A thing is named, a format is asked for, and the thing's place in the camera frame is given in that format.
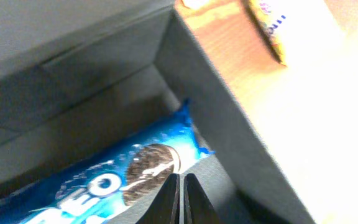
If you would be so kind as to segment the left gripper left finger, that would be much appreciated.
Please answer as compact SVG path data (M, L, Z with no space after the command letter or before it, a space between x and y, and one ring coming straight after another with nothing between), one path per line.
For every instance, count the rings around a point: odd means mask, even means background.
M179 224L180 175L170 174L136 224Z

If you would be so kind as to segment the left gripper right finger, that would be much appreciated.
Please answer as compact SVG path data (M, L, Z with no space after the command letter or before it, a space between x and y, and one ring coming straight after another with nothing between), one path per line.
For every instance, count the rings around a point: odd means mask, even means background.
M184 222L185 224L221 224L218 214L194 174L184 178Z

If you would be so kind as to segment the blue Oreo cookie pack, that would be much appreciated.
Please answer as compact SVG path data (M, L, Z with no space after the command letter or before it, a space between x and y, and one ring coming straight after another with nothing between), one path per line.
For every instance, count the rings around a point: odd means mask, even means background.
M148 128L0 199L0 223L105 223L212 154L198 144L184 101Z

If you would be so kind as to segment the dark green box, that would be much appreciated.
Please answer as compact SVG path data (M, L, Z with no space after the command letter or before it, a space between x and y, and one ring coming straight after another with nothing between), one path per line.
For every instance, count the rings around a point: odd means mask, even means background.
M311 223L173 1L0 1L0 199L189 102L221 223ZM105 223L136 223L160 187Z

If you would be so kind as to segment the yellow snack packet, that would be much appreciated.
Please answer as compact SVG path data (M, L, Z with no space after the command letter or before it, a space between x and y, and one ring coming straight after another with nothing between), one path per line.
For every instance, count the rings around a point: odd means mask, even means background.
M288 65L287 53L284 46L283 23L287 16L274 0L248 0L248 7L257 20L258 25L267 36L270 45L277 54L282 65Z

